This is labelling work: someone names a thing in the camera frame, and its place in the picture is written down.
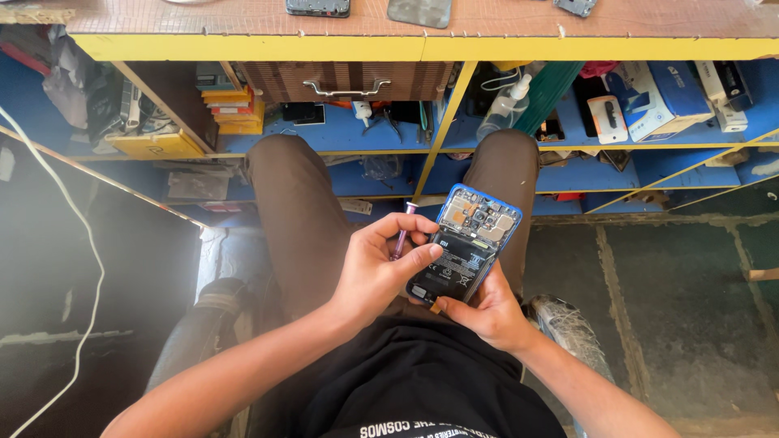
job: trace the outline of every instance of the brown pants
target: brown pants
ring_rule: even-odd
[[[295,320],[333,295],[352,228],[333,194],[327,167],[301,137],[267,136],[246,158],[273,272],[283,294],[283,311]],[[520,299],[538,166],[535,140],[521,131],[504,129],[479,143],[463,180],[522,210],[523,219],[499,257]],[[431,315],[418,307],[396,300],[388,310]]]

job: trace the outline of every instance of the green broom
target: green broom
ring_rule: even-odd
[[[560,97],[571,87],[576,75],[579,74],[584,61],[550,61],[530,82],[530,106],[514,124],[529,136],[535,136],[541,123],[555,109]]]

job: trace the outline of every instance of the smartphone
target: smartphone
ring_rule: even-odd
[[[346,18],[349,0],[286,0],[287,13],[294,16],[329,16]]]
[[[406,292],[430,305],[442,295],[468,302],[520,221],[520,209],[456,184],[436,220],[440,229],[430,238],[443,254],[409,280]]]

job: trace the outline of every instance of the purple screwdriver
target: purple screwdriver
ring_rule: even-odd
[[[417,207],[419,206],[415,203],[406,203],[406,214],[414,214]],[[403,244],[406,242],[406,234],[408,234],[408,231],[406,230],[400,232],[400,235],[397,238],[397,245],[395,245],[395,252],[389,258],[390,260],[398,260],[400,256],[403,255]]]

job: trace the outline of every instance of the black t-shirt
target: black t-shirt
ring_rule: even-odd
[[[476,438],[566,434],[522,365],[454,324],[383,316],[270,391],[257,436]]]

